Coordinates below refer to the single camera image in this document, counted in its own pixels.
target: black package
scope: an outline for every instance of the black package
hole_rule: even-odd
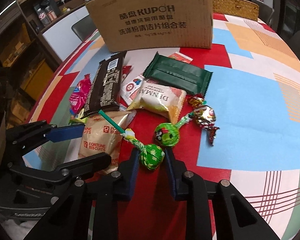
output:
[[[127,51],[123,51],[100,61],[84,105],[83,118],[96,114],[99,110],[104,112],[119,110],[122,65],[126,53]]]

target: metal screw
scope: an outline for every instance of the metal screw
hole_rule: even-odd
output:
[[[62,176],[67,176],[69,174],[69,170],[68,169],[62,169],[61,174],[62,174]]]
[[[221,185],[224,186],[224,187],[228,187],[230,185],[230,181],[229,180],[226,180],[226,179],[223,179],[221,181]]]
[[[57,202],[58,199],[59,199],[59,198],[58,198],[57,196],[52,197],[52,198],[50,199],[51,205],[53,205],[55,202]]]
[[[113,171],[113,172],[111,173],[111,176],[114,177],[114,178],[117,178],[117,177],[119,177],[120,175],[121,175],[120,171]]]
[[[78,179],[74,183],[77,187],[81,187],[84,184],[84,181],[82,179]]]
[[[186,172],[185,172],[185,176],[186,176],[187,178],[191,178],[191,177],[194,176],[194,174],[193,174],[192,171],[186,171]]]

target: patterned tablecloth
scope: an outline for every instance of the patterned tablecloth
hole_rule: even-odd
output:
[[[133,70],[124,84],[142,73],[154,54],[180,51],[192,65],[213,72],[206,100],[220,127],[215,146],[194,123],[181,129],[177,159],[204,179],[228,179],[283,240],[300,229],[300,62],[267,25],[214,14],[212,49],[158,48],[128,51]],[[57,70],[30,121],[68,124],[69,96],[79,80],[93,79],[111,53],[96,31]],[[185,104],[181,114],[191,108]],[[138,111],[130,127],[145,144],[165,119]],[[46,143],[25,156],[29,166],[51,170],[76,158],[81,139]],[[120,161],[132,146],[122,143]],[[186,205],[170,197],[165,170],[140,168],[133,200],[118,207],[120,239],[184,239]]]

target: wicker basket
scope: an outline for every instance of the wicker basket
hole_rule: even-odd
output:
[[[259,6],[246,0],[212,0],[213,12],[257,21]]]

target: green lollipop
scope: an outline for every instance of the green lollipop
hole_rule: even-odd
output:
[[[187,114],[176,124],[169,122],[159,124],[154,130],[155,139],[163,146],[175,146],[180,140],[180,127],[188,123],[190,120],[191,118],[189,117],[189,114]]]
[[[121,135],[123,135],[126,141],[129,141],[140,150],[139,160],[147,169],[155,170],[163,161],[164,152],[159,146],[155,144],[144,145],[142,142],[136,139],[134,132],[131,129],[123,130],[102,110],[99,111],[99,114],[103,116],[109,123],[111,123],[112,126],[115,127]]]

